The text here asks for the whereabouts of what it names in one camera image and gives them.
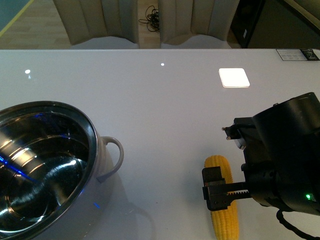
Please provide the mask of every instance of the black cable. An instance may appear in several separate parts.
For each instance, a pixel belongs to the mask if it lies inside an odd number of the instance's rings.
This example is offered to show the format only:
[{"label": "black cable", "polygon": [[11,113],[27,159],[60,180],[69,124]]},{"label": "black cable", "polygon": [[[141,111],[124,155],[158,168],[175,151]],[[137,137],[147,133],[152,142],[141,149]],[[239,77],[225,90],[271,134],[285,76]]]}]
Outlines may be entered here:
[{"label": "black cable", "polygon": [[305,232],[299,230],[295,226],[291,225],[289,222],[287,222],[284,218],[284,215],[282,213],[282,210],[279,209],[279,211],[276,213],[276,218],[279,220],[279,222],[285,226],[287,229],[293,231],[296,235],[298,235],[302,239],[306,240],[320,240],[320,237],[318,236],[311,236],[309,234],[306,234]]},{"label": "black cable", "polygon": [[[153,7],[151,14],[147,15],[147,11],[149,8]],[[146,24],[146,27],[150,32],[159,32],[159,10],[155,8],[155,6],[151,5],[145,10],[145,18],[146,19],[139,19],[139,22],[142,24]]]}]

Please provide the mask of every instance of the label sticker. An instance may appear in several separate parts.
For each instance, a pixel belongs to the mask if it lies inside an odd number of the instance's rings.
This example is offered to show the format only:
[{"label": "label sticker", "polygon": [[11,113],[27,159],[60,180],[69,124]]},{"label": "label sticker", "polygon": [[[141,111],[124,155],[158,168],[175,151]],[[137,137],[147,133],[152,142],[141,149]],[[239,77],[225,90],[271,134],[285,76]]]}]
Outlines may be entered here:
[{"label": "label sticker", "polygon": [[283,61],[318,61],[312,49],[277,49]]}]

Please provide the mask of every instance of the white square light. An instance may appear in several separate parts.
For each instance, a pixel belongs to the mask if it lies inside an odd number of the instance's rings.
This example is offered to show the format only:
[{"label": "white square light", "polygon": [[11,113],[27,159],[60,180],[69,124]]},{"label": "white square light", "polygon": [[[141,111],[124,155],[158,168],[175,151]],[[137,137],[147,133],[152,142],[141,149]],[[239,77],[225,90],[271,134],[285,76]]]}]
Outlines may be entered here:
[{"label": "white square light", "polygon": [[219,75],[225,88],[248,88],[250,86],[243,68],[220,68]]}]

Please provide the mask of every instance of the tangled black cable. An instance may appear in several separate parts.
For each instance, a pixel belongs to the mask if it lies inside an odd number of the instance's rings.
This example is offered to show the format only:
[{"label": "tangled black cable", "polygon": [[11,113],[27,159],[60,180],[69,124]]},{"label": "tangled black cable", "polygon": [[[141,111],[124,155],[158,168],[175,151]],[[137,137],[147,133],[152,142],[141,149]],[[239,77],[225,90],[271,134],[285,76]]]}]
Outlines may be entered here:
[{"label": "tangled black cable", "polygon": [[[153,7],[151,14],[147,15],[147,11],[149,8]],[[155,6],[151,5],[145,10],[145,18],[146,19],[139,19],[139,22],[142,24],[146,24],[146,27],[150,32],[159,32],[159,10],[155,8]]]}]

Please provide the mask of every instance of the pot handle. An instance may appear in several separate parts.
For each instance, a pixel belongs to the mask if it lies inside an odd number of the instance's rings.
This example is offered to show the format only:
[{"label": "pot handle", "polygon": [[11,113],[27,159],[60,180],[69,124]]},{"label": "pot handle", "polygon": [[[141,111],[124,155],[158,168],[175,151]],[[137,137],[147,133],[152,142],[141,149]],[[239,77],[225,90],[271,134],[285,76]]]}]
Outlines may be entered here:
[{"label": "pot handle", "polygon": [[98,176],[96,179],[99,181],[99,183],[103,183],[107,178],[111,177],[113,174],[115,174],[119,168],[121,167],[123,161],[124,161],[124,148],[122,147],[121,143],[111,136],[103,136],[102,137],[103,143],[107,146],[108,143],[113,143],[118,146],[120,151],[119,160],[116,163],[116,165],[106,174]]}]

